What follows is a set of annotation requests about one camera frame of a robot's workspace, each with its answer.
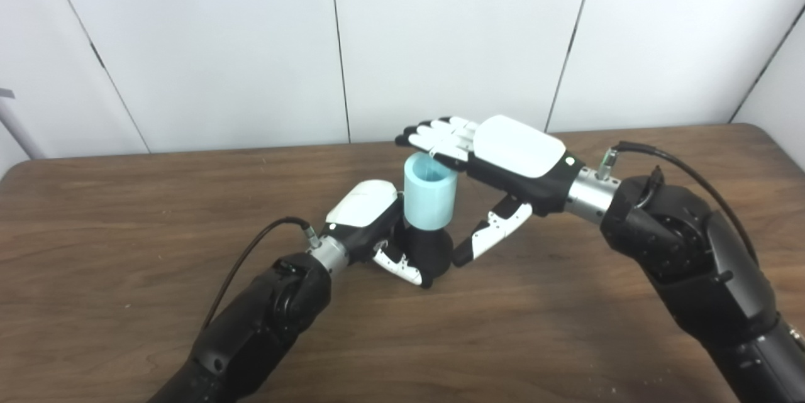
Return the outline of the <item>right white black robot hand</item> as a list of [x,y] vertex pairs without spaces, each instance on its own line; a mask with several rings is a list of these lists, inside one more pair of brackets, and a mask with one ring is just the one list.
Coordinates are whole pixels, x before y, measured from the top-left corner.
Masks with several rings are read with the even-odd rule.
[[584,165],[561,140],[506,116],[423,121],[405,128],[395,143],[505,194],[452,251],[456,267],[479,258],[529,217],[563,212]]

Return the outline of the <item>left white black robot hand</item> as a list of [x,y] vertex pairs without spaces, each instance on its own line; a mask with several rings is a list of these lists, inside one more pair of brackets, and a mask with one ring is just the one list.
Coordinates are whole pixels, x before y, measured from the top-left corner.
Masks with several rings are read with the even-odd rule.
[[404,220],[404,197],[388,180],[363,180],[325,217],[321,246],[313,251],[331,273],[354,263],[375,262],[423,289],[433,277],[415,263]]

